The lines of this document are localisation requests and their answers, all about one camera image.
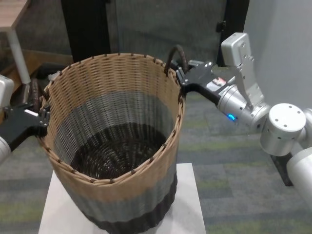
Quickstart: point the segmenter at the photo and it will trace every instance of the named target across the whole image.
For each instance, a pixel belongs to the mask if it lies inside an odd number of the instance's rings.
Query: white platform
[[[161,223],[145,234],[206,234],[191,163],[177,164],[175,201]],[[53,172],[39,234],[107,234],[77,208]]]

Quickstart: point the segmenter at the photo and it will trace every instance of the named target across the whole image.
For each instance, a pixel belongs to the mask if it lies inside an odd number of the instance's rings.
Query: wall
[[[245,32],[269,104],[312,108],[311,15],[311,0],[250,0]]]

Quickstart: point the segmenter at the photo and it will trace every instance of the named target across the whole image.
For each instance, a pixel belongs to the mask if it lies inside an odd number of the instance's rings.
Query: wooden table
[[[30,77],[21,51],[15,27],[27,9],[29,0],[0,0],[0,32],[6,32],[21,82],[27,84]]]

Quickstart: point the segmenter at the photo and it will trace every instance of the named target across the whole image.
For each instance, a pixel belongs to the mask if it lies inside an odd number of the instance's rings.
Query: white table leg
[[[21,51],[20,42],[16,34],[16,31],[14,29],[8,31],[7,36],[8,36],[8,40],[10,43],[10,47],[12,50],[12,54],[13,54],[16,66],[19,71],[20,80],[23,84],[28,84],[30,83],[30,77],[28,74],[28,70],[26,67],[23,53]]]

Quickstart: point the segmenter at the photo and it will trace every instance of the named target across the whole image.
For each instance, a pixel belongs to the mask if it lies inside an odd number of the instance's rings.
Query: woven basket
[[[78,208],[110,234],[156,226],[174,201],[185,100],[164,65],[101,55],[67,67],[45,89],[51,116],[39,141]]]

